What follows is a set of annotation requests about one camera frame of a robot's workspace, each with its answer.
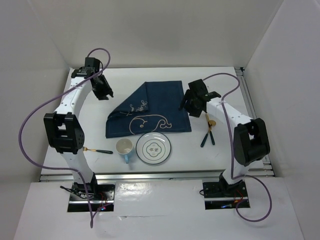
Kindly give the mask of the blue whale placemat cloth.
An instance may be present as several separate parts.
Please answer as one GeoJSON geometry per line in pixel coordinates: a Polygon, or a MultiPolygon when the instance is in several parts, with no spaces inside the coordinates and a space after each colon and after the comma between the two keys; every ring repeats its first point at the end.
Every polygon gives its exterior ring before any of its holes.
{"type": "Polygon", "coordinates": [[[188,113],[179,110],[183,97],[180,80],[144,82],[109,114],[105,137],[191,132],[188,113]]]}

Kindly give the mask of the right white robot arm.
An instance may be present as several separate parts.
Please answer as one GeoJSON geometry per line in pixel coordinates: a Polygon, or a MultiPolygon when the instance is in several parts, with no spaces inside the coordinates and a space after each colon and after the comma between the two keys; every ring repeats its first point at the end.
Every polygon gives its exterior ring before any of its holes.
{"type": "Polygon", "coordinates": [[[249,172],[252,163],[262,160],[270,153],[270,144],[266,124],[261,118],[251,118],[228,104],[225,98],[235,92],[237,86],[220,95],[208,92],[203,79],[188,84],[179,109],[186,110],[190,116],[198,118],[205,112],[212,115],[228,129],[231,162],[230,166],[220,174],[217,190],[223,196],[230,196],[241,184],[249,172]]]}

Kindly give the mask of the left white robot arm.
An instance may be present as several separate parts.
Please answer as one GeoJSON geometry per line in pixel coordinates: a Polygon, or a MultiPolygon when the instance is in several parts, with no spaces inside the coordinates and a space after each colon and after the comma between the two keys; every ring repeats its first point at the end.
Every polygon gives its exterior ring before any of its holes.
{"type": "Polygon", "coordinates": [[[108,100],[114,93],[107,79],[99,74],[101,61],[86,57],[84,66],[71,74],[70,92],[65,95],[59,107],[53,113],[45,114],[43,121],[49,145],[54,148],[73,169],[73,187],[88,200],[99,193],[95,173],[90,169],[84,155],[85,133],[78,121],[84,101],[93,92],[99,101],[108,100]]]}

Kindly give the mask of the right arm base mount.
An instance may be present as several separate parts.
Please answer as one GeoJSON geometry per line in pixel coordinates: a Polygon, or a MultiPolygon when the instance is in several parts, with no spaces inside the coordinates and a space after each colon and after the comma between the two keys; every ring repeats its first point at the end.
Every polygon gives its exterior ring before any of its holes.
{"type": "Polygon", "coordinates": [[[204,197],[206,210],[235,209],[238,203],[238,208],[251,207],[244,181],[227,191],[223,191],[218,182],[203,182],[199,194],[204,197]]]}

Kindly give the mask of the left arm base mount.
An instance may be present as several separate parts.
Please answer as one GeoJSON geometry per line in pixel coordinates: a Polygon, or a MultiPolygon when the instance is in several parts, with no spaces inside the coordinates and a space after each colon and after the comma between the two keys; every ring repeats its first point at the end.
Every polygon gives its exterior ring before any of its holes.
{"type": "MultiPolygon", "coordinates": [[[[60,188],[69,193],[68,213],[89,212],[87,195],[84,192],[76,191],[74,187],[61,185],[60,188]]],[[[115,184],[100,184],[97,186],[97,193],[89,193],[92,211],[96,212],[100,208],[100,212],[113,212],[115,190],[115,184]]]]}

